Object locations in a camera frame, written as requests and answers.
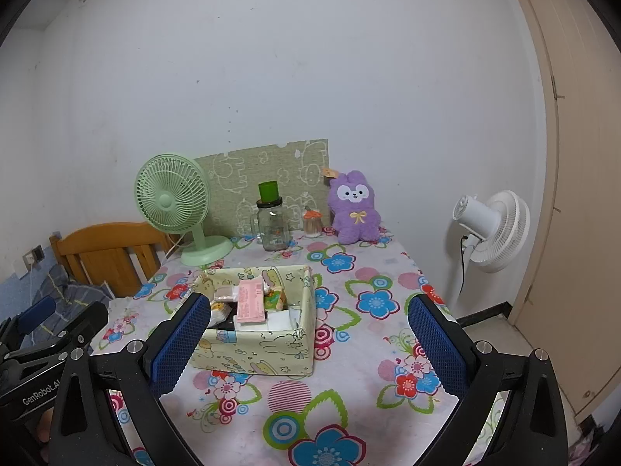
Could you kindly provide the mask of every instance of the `plush toy eye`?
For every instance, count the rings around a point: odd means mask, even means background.
[[[368,198],[369,197],[369,188],[364,185],[364,184],[358,184],[356,186],[356,190],[358,191],[358,194],[363,197],[363,198]]]
[[[340,199],[347,199],[347,197],[350,195],[350,193],[352,192],[352,190],[350,188],[348,188],[346,185],[342,185],[339,186],[337,189],[337,196]]]

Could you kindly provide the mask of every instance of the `green lid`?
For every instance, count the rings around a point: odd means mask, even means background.
[[[278,199],[278,182],[275,180],[259,184],[259,194],[263,203],[271,203]]]

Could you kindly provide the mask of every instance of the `plush toy face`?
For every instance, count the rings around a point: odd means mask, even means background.
[[[334,213],[374,208],[373,188],[362,172],[355,170],[348,174],[342,173],[330,184],[328,205]]]

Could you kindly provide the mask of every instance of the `green patterned board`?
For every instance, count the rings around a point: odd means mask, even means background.
[[[321,169],[329,167],[328,140],[294,141],[231,151],[196,160],[205,170],[211,192],[204,222],[210,235],[250,234],[250,216],[257,211],[258,185],[276,180],[290,229],[302,228],[304,206],[319,210],[330,224],[328,184]]]

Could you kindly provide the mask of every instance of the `purple plush toy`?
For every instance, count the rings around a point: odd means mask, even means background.
[[[375,193],[361,171],[332,179],[328,206],[334,212],[332,227],[338,231],[339,243],[371,242],[380,237],[382,219],[375,209]]]

